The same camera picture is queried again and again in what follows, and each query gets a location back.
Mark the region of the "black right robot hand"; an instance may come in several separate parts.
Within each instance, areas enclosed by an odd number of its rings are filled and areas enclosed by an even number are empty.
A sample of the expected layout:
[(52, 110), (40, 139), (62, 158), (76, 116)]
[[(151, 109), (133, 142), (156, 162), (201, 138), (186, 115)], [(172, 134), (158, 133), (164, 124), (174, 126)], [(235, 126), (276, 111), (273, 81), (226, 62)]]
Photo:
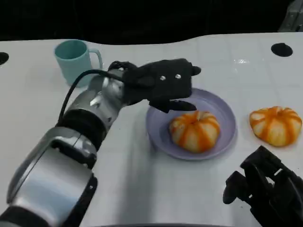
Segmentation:
[(225, 181), (223, 202), (236, 198), (250, 205), (263, 227), (303, 225), (303, 180), (264, 146), (258, 147), (240, 165), (245, 174), (233, 172)]

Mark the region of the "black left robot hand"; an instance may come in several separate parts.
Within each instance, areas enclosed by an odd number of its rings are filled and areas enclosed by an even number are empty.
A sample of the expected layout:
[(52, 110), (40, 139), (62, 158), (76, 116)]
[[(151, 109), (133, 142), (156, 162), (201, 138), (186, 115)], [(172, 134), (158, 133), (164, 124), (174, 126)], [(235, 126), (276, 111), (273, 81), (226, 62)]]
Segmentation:
[(161, 60), (131, 67), (123, 73), (124, 91), (122, 100), (127, 105), (142, 100), (168, 113), (173, 111), (194, 111), (196, 106), (182, 101), (192, 94), (192, 77), (201, 68), (186, 59)]

